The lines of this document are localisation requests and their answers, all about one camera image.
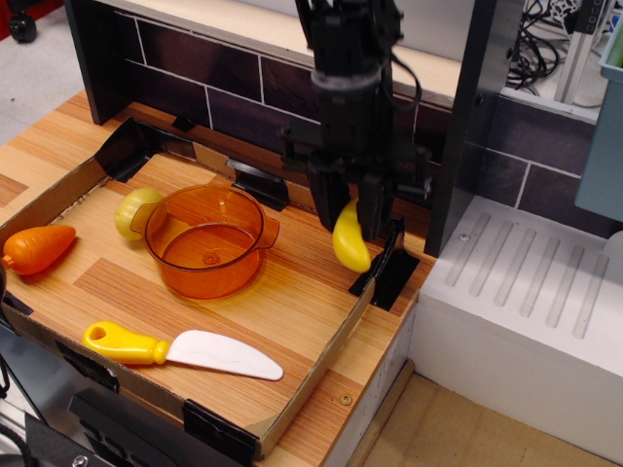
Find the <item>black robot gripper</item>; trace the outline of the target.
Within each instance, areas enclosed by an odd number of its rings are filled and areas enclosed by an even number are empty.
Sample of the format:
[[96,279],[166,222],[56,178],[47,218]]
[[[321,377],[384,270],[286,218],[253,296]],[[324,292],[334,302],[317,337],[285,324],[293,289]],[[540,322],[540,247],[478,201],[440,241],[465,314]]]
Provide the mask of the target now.
[[350,201],[348,183],[358,184],[358,221],[371,240],[388,221],[394,196],[429,196],[430,152],[393,131],[394,113],[415,111],[421,90],[414,100],[396,103],[389,67],[351,76],[315,70],[311,83],[320,123],[281,131],[283,166],[307,172],[315,210],[329,232]]

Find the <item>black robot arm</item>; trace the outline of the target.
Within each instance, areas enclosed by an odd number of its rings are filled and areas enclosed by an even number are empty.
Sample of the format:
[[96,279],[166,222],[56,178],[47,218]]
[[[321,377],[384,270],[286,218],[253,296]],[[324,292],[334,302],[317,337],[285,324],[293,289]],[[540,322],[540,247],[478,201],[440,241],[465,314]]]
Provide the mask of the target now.
[[334,231],[357,189],[356,218],[366,240],[389,222],[398,196],[428,198],[429,151],[393,129],[397,112],[418,109],[421,92],[399,104],[393,96],[393,53],[402,39],[402,13],[392,1],[299,1],[313,53],[311,83],[319,124],[282,129],[282,163],[308,175],[316,213]]

